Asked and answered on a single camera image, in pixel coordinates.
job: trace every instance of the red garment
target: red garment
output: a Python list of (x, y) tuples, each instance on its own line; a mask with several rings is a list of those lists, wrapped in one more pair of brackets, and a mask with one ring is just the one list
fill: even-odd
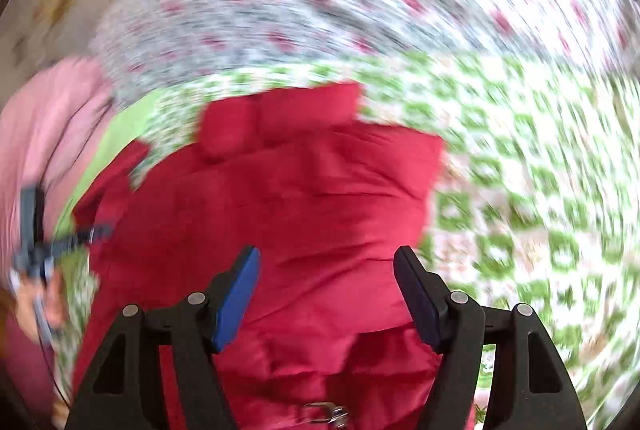
[[(238, 337), (214, 358), (242, 429), (288, 429), (318, 416), (303, 405), (346, 406), (350, 428), (413, 430), (439, 359), (418, 339), (392, 257), (416, 244), (436, 179), (440, 138), (353, 118), (359, 88), (279, 89), (211, 103), (196, 143), (153, 168), (113, 235), (92, 253), (100, 275), (75, 384), (123, 305), (174, 304), (260, 249), (254, 297)], [(122, 204), (135, 143), (75, 210)], [(109, 192), (113, 178), (117, 192)], [(163, 381), (174, 429), (184, 428)]]

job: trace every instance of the wire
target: wire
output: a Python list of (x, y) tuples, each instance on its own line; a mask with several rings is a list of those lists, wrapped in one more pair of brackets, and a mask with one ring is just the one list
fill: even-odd
[(51, 381), (53, 381), (53, 386), (58, 391), (58, 395), (60, 396), (60, 399), (66, 405), (67, 409), (71, 410), (71, 406), (69, 405), (69, 402), (66, 400), (66, 398), (62, 395), (62, 391), (60, 390), (60, 387), (56, 383), (56, 378), (53, 375), (53, 370), (51, 370), (51, 366), (49, 365), (49, 362), (47, 361), (47, 353), (44, 350), (44, 344), (42, 343), (42, 337), (40, 336), (40, 328), (38, 328), (38, 341), (40, 342), (40, 349), (42, 350), (42, 357), (44, 358), (45, 365), (47, 365), (47, 370), (49, 371), (49, 376), (51, 378)]

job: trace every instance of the silver rivet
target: silver rivet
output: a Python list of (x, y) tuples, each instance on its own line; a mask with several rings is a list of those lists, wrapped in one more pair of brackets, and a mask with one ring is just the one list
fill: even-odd
[(462, 291), (454, 291), (453, 293), (451, 293), (451, 299), (456, 304), (466, 304), (469, 301), (469, 297), (467, 296), (467, 294)]
[(518, 312), (523, 316), (531, 316), (533, 314), (533, 307), (529, 304), (518, 304)]
[(132, 317), (133, 315), (138, 314), (138, 306), (133, 304), (125, 305), (124, 309), (122, 310), (122, 314), (124, 314), (127, 318)]
[(187, 297), (187, 302), (189, 302), (191, 305), (200, 305), (204, 302), (205, 298), (206, 296), (204, 296), (204, 293), (197, 291), (195, 293), (191, 293)]

